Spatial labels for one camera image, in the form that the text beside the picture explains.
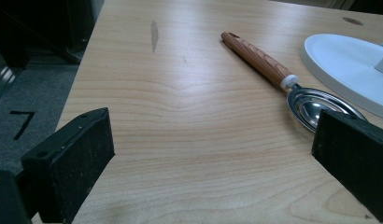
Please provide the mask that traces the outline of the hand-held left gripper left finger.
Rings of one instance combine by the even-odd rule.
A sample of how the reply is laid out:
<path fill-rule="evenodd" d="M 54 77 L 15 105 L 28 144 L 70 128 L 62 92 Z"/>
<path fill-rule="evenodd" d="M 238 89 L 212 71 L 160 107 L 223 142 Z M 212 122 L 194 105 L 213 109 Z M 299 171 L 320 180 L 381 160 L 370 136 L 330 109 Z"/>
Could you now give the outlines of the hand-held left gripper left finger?
<path fill-rule="evenodd" d="M 21 195 L 29 217 L 71 224 L 114 157 L 109 111 L 72 119 L 21 157 Z"/>

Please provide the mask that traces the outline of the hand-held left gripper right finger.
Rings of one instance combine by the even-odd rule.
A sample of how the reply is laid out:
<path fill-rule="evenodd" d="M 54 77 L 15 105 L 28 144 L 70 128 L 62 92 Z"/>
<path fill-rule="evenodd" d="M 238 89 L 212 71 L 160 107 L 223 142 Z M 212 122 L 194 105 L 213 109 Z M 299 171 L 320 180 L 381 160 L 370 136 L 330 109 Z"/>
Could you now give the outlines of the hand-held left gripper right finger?
<path fill-rule="evenodd" d="M 383 223 L 383 129 L 323 110 L 311 154 Z"/>

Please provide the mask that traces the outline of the white utensil rack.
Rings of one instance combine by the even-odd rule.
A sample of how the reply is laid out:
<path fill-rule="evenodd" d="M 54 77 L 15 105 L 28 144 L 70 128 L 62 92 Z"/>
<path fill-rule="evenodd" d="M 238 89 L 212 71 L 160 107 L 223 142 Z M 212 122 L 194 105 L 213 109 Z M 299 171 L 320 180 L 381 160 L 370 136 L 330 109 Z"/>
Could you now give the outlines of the white utensil rack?
<path fill-rule="evenodd" d="M 383 118 L 383 47 L 358 38 L 319 34 L 301 48 L 307 69 L 342 98 Z"/>

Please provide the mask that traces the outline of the black cabinet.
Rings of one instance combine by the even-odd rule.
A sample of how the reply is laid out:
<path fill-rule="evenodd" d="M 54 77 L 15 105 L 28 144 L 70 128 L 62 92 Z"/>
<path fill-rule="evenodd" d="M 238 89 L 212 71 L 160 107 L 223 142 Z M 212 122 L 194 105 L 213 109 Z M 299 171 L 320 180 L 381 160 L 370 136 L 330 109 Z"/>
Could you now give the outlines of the black cabinet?
<path fill-rule="evenodd" d="M 106 0 L 0 0 L 0 52 L 11 67 L 25 67 L 29 41 L 71 64 L 81 59 Z"/>

